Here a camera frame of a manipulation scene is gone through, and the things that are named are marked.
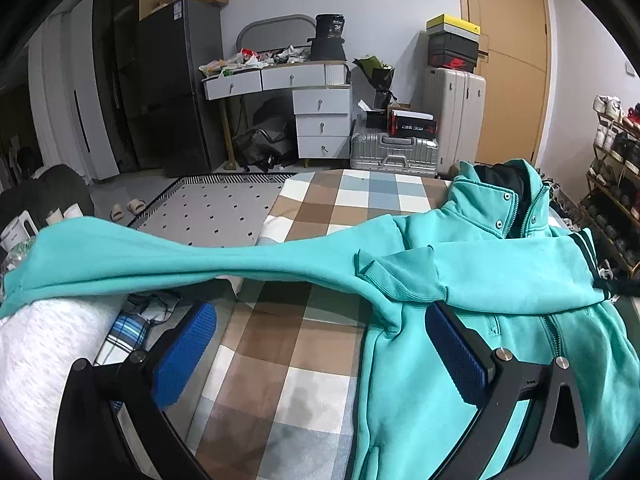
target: yellow shoe box lid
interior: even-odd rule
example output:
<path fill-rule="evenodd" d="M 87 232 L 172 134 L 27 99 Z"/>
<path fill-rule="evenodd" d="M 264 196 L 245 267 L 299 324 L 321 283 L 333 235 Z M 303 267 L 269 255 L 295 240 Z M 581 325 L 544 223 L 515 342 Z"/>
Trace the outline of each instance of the yellow shoe box lid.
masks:
<path fill-rule="evenodd" d="M 468 30 L 469 32 L 472 32 L 474 34 L 480 34 L 480 25 L 466 22 L 465 20 L 461 20 L 460 18 L 456 18 L 455 16 L 450 16 L 449 14 L 441 14 L 436 18 L 429 20 L 427 22 L 426 28 L 430 28 L 441 23 L 449 23 L 449 25 L 453 25 L 454 27 L 464 28 L 465 30 Z"/>

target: desk leg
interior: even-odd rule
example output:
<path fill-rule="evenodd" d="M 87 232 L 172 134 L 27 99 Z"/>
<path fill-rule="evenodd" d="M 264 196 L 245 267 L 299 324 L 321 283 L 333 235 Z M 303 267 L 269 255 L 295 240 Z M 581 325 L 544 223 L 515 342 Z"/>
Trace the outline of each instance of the desk leg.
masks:
<path fill-rule="evenodd" d="M 234 146 L 231 143 L 231 129 L 229 128 L 229 116 L 226 113 L 226 98 L 218 99 L 220 105 L 220 118 L 222 119 L 222 131 L 225 134 L 226 156 L 228 162 L 225 164 L 225 170 L 234 170 L 236 168 L 236 156 L 234 155 Z"/>

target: door frame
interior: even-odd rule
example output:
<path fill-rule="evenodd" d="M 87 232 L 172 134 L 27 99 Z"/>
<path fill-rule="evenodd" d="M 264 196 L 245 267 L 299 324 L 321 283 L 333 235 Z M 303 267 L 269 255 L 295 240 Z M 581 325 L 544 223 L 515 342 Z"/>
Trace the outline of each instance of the door frame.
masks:
<path fill-rule="evenodd" d="M 546 76 L 545 76 L 545 95 L 543 98 L 542 114 L 540 115 L 540 126 L 538 127 L 538 135 L 536 137 L 536 143 L 534 146 L 533 154 L 530 162 L 535 164 L 538 158 L 538 152 L 540 151 L 540 142 L 545 129 L 546 113 L 549 104 L 549 93 L 551 88 L 551 56 L 553 52 L 551 50 L 551 16 L 549 13 L 549 2 L 543 0 L 545 6 L 545 19 L 546 19 Z M 460 0 L 460 13 L 463 20 L 469 20 L 469 15 L 472 13 L 477 14 L 479 10 L 478 0 Z"/>

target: beige slipper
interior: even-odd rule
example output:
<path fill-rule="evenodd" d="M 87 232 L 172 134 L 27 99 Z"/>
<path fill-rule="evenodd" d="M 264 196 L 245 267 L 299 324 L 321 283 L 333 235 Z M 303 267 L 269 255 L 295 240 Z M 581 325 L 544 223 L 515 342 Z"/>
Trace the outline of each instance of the beige slipper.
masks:
<path fill-rule="evenodd" d="M 119 220 L 122 220 L 123 216 L 124 212 L 122 211 L 122 207 L 120 206 L 120 204 L 116 204 L 115 206 L 113 206 L 113 208 L 111 209 L 111 221 L 117 222 Z"/>
<path fill-rule="evenodd" d="M 142 200 L 138 200 L 137 198 L 134 198 L 133 200 L 127 202 L 127 209 L 136 216 L 142 213 L 145 210 L 145 207 L 145 203 L 142 202 Z"/>

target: blue gripper pad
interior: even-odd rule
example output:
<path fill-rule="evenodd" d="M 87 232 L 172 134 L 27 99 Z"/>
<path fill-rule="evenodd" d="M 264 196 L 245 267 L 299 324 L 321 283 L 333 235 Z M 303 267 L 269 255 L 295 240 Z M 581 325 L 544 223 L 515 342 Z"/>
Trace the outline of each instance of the blue gripper pad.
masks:
<path fill-rule="evenodd" d="M 486 368 L 437 304 L 427 307 L 424 320 L 427 334 L 462 400 L 474 406 L 484 405 L 488 386 Z"/>
<path fill-rule="evenodd" d="M 159 410 L 178 400 L 215 331 L 216 309 L 203 303 L 154 369 L 151 394 Z"/>

